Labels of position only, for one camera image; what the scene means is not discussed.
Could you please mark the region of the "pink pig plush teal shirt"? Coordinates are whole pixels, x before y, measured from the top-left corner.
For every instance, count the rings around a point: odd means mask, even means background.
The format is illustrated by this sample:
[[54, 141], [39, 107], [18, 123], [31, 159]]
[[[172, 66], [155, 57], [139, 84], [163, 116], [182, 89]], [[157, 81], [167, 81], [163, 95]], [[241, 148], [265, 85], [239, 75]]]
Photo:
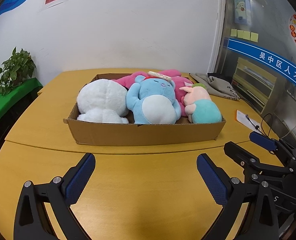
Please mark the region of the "pink pig plush teal shirt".
[[201, 84], [179, 88], [186, 92], [181, 98], [185, 114], [193, 124], [214, 124], [222, 121], [219, 108], [212, 101], [209, 93]]

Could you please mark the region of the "green table cloth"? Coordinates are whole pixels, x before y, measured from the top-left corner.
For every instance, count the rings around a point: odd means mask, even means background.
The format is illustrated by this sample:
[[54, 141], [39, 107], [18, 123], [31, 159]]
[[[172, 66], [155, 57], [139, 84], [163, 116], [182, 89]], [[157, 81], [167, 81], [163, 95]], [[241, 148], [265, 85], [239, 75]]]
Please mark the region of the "green table cloth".
[[21, 85], [14, 88], [9, 94], [0, 94], [0, 119], [24, 96], [32, 92], [34, 89], [42, 87], [43, 85], [37, 78], [32, 78], [25, 80]]

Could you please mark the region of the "white paper sheet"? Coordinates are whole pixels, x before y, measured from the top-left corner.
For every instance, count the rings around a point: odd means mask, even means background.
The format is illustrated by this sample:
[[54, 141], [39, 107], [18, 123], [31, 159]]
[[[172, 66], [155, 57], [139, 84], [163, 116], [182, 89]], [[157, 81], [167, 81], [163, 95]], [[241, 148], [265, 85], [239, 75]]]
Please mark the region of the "white paper sheet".
[[261, 131], [260, 123], [256, 122], [255, 120], [250, 118], [247, 114], [244, 114], [239, 110], [236, 110], [236, 120], [237, 122], [243, 124], [244, 126], [251, 129], [252, 131], [263, 134]]

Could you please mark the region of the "beige clear phone case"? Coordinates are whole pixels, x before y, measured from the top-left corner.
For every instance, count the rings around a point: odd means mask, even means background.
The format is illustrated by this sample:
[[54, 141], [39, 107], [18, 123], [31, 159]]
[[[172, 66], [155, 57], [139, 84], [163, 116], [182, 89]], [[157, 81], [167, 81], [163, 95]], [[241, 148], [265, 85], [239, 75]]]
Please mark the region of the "beige clear phone case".
[[147, 73], [147, 75], [149, 77], [155, 77], [155, 78], [164, 79], [164, 80], [167, 80], [167, 81], [171, 81], [172, 80], [172, 78], [170, 76], [167, 76], [167, 75], [164, 75], [164, 74], [160, 74], [160, 73], [157, 73], [157, 72], [153, 72], [153, 71], [149, 71]]

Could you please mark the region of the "green potted plant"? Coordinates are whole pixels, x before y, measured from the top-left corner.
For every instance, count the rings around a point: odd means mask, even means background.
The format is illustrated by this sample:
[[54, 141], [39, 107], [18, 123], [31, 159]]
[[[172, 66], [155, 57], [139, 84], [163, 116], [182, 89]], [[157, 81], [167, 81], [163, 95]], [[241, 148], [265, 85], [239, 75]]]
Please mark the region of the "green potted plant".
[[0, 67], [0, 94], [7, 95], [27, 79], [31, 79], [36, 65], [30, 52], [13, 49], [11, 57]]

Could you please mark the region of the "blue window banner strip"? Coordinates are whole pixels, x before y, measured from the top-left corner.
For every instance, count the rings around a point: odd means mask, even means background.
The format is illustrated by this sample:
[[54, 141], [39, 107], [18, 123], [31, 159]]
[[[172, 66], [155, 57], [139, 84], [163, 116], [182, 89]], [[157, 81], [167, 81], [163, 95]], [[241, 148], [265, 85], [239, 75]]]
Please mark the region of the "blue window banner strip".
[[234, 38], [228, 39], [227, 48], [270, 67], [296, 86], [296, 65], [282, 56]]

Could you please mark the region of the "pink plush bear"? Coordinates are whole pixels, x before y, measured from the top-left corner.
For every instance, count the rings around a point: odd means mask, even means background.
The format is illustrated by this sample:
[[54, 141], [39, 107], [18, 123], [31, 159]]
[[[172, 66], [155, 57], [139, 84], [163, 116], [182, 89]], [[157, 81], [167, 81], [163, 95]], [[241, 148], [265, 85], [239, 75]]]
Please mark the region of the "pink plush bear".
[[[193, 84], [192, 81], [186, 77], [183, 77], [181, 75], [181, 72], [179, 72], [176, 69], [161, 70], [159, 73], [162, 75], [166, 75], [166, 76], [171, 77], [172, 80], [174, 81], [174, 83], [175, 83], [175, 90], [174, 90], [175, 91], [175, 98], [178, 100], [179, 105], [181, 107], [181, 115], [187, 116], [185, 113], [185, 106], [183, 104], [183, 98], [186, 95], [186, 92], [184, 90], [180, 90], [180, 88], [185, 87], [187, 84], [192, 85]], [[131, 87], [131, 85], [135, 83], [135, 78], [138, 75], [143, 75], [144, 77], [149, 76], [147, 74], [147, 72], [139, 71], [139, 72], [135, 72], [131, 75], [116, 79], [114, 81], [129, 89]]]

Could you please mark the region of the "white panda plush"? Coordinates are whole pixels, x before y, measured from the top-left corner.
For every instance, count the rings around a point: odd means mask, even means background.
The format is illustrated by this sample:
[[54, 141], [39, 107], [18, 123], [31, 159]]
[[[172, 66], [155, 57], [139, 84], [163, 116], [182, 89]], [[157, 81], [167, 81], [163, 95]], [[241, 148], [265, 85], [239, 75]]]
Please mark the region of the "white panda plush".
[[126, 96], [128, 90], [119, 83], [98, 79], [85, 85], [76, 98], [79, 121], [128, 124]]

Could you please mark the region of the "brown cardboard box tray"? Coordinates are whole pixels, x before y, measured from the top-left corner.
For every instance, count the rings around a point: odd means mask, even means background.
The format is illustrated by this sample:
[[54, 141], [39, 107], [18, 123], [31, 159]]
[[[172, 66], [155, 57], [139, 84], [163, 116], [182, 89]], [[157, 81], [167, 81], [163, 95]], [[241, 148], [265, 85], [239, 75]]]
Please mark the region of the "brown cardboard box tray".
[[[116, 80], [129, 74], [98, 74], [98, 79]], [[77, 103], [68, 118], [70, 132], [77, 144], [92, 146], [148, 146], [180, 144], [213, 140], [225, 125], [222, 121], [214, 124], [193, 124], [185, 116], [175, 124], [135, 124], [133, 113], [128, 110], [128, 124], [107, 124], [77, 120], [80, 114]]]

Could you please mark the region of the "blue cartoon poster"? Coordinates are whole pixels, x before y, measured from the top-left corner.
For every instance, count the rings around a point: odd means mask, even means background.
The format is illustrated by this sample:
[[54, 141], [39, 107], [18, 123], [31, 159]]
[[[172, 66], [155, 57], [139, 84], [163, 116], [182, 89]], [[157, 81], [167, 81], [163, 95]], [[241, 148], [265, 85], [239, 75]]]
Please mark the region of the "blue cartoon poster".
[[235, 23], [249, 25], [251, 24], [251, 3], [250, 0], [233, 0]]

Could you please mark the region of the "yellow wooden shelf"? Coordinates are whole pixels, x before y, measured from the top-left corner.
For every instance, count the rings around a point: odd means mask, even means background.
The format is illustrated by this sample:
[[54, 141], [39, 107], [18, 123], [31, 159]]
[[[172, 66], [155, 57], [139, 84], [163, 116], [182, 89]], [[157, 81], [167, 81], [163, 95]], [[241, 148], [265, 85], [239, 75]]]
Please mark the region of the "yellow wooden shelf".
[[232, 85], [260, 116], [275, 109], [276, 84], [277, 77], [246, 59], [238, 58]]

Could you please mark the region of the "light blue plush bear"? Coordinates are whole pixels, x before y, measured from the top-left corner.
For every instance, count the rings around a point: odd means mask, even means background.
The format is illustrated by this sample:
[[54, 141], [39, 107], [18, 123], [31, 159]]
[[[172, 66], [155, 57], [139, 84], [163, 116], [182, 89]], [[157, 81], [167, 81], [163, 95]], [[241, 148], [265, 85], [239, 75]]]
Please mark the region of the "light blue plush bear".
[[126, 96], [126, 106], [135, 124], [175, 124], [181, 118], [181, 107], [175, 98], [175, 83], [138, 75]]

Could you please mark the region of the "grey cloth bag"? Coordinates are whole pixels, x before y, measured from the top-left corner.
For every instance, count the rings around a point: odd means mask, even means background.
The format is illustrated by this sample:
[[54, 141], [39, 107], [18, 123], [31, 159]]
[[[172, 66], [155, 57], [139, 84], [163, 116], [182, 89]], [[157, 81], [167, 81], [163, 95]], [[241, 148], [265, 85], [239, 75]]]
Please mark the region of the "grey cloth bag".
[[202, 83], [210, 95], [235, 101], [241, 99], [228, 81], [201, 73], [190, 73], [189, 75], [198, 83]]

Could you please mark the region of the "yellow sticky notes row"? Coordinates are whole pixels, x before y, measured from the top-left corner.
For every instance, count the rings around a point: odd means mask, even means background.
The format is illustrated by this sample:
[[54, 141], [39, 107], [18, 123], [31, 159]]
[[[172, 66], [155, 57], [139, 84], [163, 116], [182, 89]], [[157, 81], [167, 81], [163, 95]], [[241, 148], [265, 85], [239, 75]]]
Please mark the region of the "yellow sticky notes row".
[[230, 36], [241, 38], [241, 39], [252, 41], [252, 42], [258, 42], [258, 38], [259, 38], [258, 33], [253, 33], [250, 31], [244, 31], [239, 29], [231, 29]]

